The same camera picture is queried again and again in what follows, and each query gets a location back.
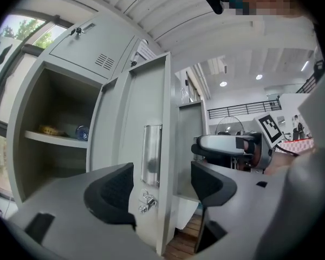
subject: gray locker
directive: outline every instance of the gray locker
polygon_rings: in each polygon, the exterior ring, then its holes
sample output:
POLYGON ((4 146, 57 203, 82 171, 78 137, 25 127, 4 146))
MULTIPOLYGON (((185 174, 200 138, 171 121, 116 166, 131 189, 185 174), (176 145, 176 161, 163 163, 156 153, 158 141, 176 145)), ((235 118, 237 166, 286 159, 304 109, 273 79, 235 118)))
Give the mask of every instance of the gray locker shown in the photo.
POLYGON ((111 79, 134 33, 107 15, 96 16, 81 28, 84 33, 66 36, 50 54, 111 79))

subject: window frame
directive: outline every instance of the window frame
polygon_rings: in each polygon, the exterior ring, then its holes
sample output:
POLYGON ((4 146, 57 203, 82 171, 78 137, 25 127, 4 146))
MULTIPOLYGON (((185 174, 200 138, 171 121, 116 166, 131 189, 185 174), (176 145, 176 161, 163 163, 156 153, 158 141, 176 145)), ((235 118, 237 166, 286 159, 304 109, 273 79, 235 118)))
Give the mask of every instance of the window frame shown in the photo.
MULTIPOLYGON (((44 23, 41 24, 38 28, 36 28, 33 32, 29 34, 20 44, 19 46, 12 52, 10 57, 7 59, 5 65, 0 71, 0 102, 5 92, 6 81, 9 76, 13 73, 16 67, 21 62, 23 56, 25 54, 30 54, 33 56, 40 56, 40 54, 44 51, 43 48, 34 46, 33 43, 38 40, 44 33, 50 30, 53 26, 58 25, 64 28, 70 28, 73 26, 72 23, 60 19, 59 15, 50 16, 44 14, 42 12, 31 11, 31 10, 23 10, 23 9, 14 9, 8 13, 8 15, 22 15, 26 17, 36 18, 39 20, 43 20, 44 23)), ((7 123, 0 121, 0 136, 6 138, 7 133, 7 123)), ((8 193, 7 191, 0 189, 0 196, 3 198, 11 198, 13 199, 12 193, 8 193)))

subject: railing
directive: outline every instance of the railing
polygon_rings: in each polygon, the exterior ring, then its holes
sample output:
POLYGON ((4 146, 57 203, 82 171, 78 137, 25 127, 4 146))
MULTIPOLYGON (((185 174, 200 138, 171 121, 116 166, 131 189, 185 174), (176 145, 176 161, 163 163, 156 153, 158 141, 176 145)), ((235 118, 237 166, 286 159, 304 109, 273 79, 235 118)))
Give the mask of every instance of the railing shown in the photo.
POLYGON ((281 110, 282 106, 279 100, 269 100, 262 102, 255 102, 249 104, 242 104, 224 108, 217 108, 208 110, 210 119, 225 118, 227 116, 248 115, 261 112, 272 112, 281 110))
POLYGON ((309 79, 306 80, 304 85, 296 93, 310 93, 316 86, 315 76, 312 75, 309 79))

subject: person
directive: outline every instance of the person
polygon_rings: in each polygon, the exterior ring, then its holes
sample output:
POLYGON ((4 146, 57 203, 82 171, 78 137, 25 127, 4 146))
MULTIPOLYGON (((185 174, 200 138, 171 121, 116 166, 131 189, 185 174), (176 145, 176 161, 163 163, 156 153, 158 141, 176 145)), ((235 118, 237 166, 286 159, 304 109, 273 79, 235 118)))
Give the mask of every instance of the person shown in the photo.
POLYGON ((292 132, 293 138, 292 140, 296 141, 298 139, 302 140, 305 139, 306 136, 304 135, 304 127, 302 125, 302 123, 300 122, 298 115, 294 116, 294 130, 292 132))

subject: fan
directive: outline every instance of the fan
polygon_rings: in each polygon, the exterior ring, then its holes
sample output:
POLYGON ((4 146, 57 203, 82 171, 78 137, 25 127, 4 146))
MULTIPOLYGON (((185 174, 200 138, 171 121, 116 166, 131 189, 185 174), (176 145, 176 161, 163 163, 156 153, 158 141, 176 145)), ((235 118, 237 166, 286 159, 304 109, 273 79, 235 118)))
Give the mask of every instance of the fan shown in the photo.
POLYGON ((223 118, 216 128, 216 135, 242 135, 243 132, 242 123, 234 116, 223 118))

